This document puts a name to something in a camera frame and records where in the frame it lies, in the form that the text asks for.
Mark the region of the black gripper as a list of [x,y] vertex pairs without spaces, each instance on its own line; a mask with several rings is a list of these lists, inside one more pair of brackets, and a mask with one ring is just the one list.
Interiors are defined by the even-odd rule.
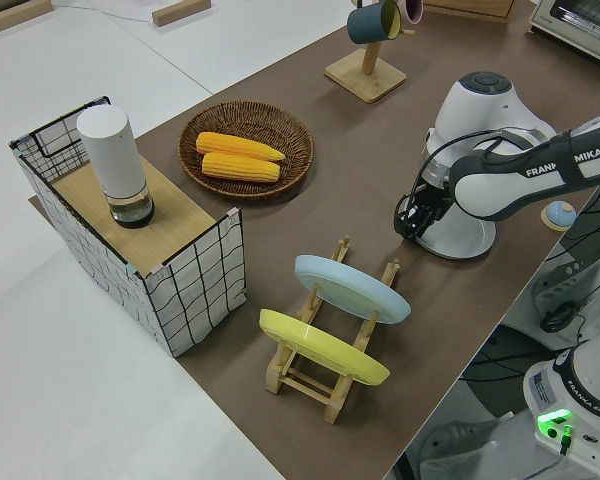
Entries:
[[398,200],[394,209],[394,231],[404,239],[421,238],[430,226],[444,217],[450,206],[451,194],[446,188],[424,182],[416,188],[414,204],[410,195]]

